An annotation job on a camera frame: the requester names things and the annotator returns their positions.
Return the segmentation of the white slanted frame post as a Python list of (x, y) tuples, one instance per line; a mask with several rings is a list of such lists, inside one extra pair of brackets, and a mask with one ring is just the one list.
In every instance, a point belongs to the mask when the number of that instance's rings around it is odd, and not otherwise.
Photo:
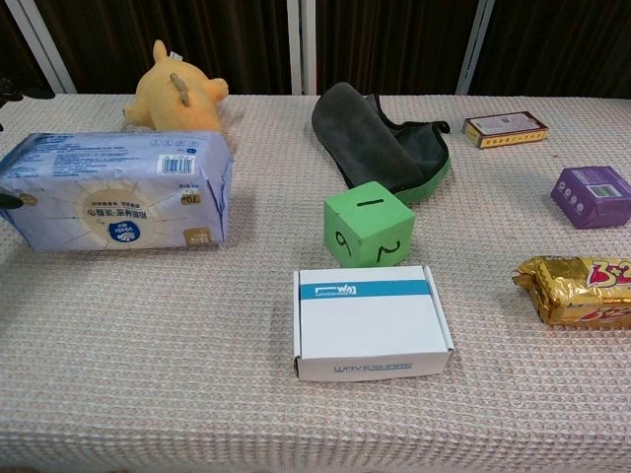
[(77, 89), (35, 0), (4, 0), (49, 87), (56, 94)]
[(495, 1), (496, 0), (478, 0), (477, 2), (476, 13), (456, 85), (457, 95), (465, 96), (469, 93), (488, 25), (494, 10)]

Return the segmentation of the dark brown curtain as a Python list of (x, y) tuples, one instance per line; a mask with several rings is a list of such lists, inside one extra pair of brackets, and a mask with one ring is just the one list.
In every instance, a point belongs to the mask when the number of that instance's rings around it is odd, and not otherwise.
[[(316, 84), (456, 91), (479, 0), (311, 0)], [(291, 91), (287, 0), (35, 0), (81, 94), (130, 94), (166, 47), (234, 94)], [(631, 0), (495, 0), (478, 96), (631, 99)]]

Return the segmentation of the green numbered foam cube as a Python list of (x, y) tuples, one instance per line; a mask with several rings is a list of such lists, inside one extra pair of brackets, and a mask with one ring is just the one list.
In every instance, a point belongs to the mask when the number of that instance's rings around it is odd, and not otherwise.
[(393, 266), (410, 251), (415, 214), (376, 181), (328, 197), (325, 246), (346, 268)]

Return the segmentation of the yellow plush toy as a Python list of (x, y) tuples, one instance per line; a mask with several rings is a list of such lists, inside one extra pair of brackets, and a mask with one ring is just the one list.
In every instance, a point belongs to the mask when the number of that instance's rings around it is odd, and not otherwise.
[(222, 78), (208, 78), (196, 66), (174, 59), (156, 40), (154, 65), (138, 82), (134, 100), (123, 110), (127, 123), (154, 131), (220, 132), (217, 103), (229, 95)]

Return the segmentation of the yellow and maroon small box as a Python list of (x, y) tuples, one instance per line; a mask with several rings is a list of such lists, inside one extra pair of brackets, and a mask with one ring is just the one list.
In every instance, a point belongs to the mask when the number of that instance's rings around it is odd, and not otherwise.
[(543, 141), (548, 127), (529, 111), (467, 118), (462, 133), (478, 149), (492, 149)]

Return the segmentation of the grey and green cloth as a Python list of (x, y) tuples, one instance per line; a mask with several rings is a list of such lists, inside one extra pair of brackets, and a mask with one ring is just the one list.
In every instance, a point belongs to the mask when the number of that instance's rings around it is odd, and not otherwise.
[(345, 82), (318, 99), (312, 127), (348, 187), (375, 181), (405, 204), (429, 198), (451, 167), (446, 121), (395, 123), (379, 95), (364, 96)]

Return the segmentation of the purple small box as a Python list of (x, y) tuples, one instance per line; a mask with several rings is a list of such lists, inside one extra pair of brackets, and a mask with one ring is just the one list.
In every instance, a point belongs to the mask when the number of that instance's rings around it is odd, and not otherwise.
[(631, 184), (611, 166), (565, 168), (550, 196), (577, 230), (622, 227), (631, 219)]

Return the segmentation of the beige waffle tablecloth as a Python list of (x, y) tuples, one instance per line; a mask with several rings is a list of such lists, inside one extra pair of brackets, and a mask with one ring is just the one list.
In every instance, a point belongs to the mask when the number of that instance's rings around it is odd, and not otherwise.
[[(293, 273), (331, 268), (324, 200), (345, 187), (315, 97), (231, 96), (228, 242), (36, 253), (0, 222), (0, 471), (631, 473), (631, 330), (550, 327), (514, 269), (631, 257), (631, 224), (576, 230), (562, 169), (631, 182), (631, 100), (385, 97), (445, 120), (451, 169), (415, 207), (455, 342), (435, 376), (316, 383), (293, 372)], [(529, 111), (539, 142), (478, 149), (467, 118)]]

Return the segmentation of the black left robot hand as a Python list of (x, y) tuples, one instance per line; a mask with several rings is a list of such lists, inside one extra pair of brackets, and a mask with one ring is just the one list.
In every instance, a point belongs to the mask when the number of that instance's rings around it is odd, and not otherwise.
[[(10, 79), (0, 77), (0, 108), (9, 101), (21, 101), (24, 97), (50, 100), (55, 97), (55, 92), (38, 87), (18, 87)], [(18, 209), (23, 205), (19, 197), (0, 192), (0, 210)]]

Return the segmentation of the white upright frame post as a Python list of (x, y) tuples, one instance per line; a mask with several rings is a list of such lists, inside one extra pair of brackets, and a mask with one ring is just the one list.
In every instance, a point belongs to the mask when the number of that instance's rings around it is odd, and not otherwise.
[(316, 74), (316, 0), (301, 0), (303, 79), (306, 95), (317, 94)]
[(300, 0), (286, 0), (291, 93), (303, 93)]

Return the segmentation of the blue tissue pack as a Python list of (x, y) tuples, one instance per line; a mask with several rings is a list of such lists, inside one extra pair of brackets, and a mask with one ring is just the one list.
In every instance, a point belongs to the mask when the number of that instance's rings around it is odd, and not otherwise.
[(222, 243), (231, 179), (218, 132), (34, 133), (0, 160), (0, 218), (34, 251)]

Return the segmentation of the gold foil snack package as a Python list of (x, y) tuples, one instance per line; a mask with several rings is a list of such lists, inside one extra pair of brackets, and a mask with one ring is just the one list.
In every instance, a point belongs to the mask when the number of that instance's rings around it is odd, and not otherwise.
[(512, 280), (547, 325), (631, 329), (631, 258), (535, 256)]

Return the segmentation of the white Waveshare cardboard box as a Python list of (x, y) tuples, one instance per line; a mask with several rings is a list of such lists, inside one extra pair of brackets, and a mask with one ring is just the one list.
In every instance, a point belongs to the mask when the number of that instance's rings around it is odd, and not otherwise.
[(426, 265), (297, 270), (293, 300), (302, 381), (438, 374), (455, 348)]

